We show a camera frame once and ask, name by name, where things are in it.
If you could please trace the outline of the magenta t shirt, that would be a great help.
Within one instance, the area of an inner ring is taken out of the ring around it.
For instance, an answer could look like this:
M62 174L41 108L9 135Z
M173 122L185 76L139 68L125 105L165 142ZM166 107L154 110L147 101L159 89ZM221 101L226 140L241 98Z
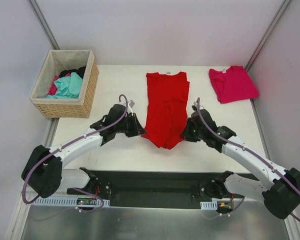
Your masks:
M233 65L222 71L211 68L208 75L221 104L256 99L260 95L243 66Z

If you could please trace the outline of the red t shirt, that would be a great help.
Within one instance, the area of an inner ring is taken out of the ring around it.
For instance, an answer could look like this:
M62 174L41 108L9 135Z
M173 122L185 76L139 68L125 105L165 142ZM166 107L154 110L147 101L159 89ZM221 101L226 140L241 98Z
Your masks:
M146 134L157 148L171 150L182 141L187 124L190 82L185 72L175 75L147 73Z

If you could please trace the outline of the wicker basket with cloth liner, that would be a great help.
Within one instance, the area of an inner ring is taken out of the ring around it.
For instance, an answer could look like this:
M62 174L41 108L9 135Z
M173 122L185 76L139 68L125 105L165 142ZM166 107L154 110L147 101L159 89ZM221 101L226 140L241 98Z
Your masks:
M46 118L88 118L98 75L92 50L50 50L30 100Z

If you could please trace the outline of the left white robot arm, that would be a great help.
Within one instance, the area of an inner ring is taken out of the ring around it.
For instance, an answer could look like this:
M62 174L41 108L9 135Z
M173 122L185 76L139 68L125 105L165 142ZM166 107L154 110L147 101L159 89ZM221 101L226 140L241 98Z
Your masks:
M97 186L97 177L92 171L85 167L65 167L86 152L112 141L117 134L128 138L144 135L146 131L133 112L133 106L131 100L115 104L101 120L69 142L50 148L35 147L21 174L23 186L31 187L43 199L57 191L92 194Z

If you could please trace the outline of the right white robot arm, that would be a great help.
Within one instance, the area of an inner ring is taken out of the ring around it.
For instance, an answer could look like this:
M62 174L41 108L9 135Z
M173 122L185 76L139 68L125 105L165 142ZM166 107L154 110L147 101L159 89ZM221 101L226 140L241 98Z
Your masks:
M200 142L235 160L255 176L255 180L225 171L204 188L207 195L222 199L238 194L263 203L279 219L286 219L300 205L300 171L287 170L254 152L226 126L217 126L210 113L194 106L180 136Z

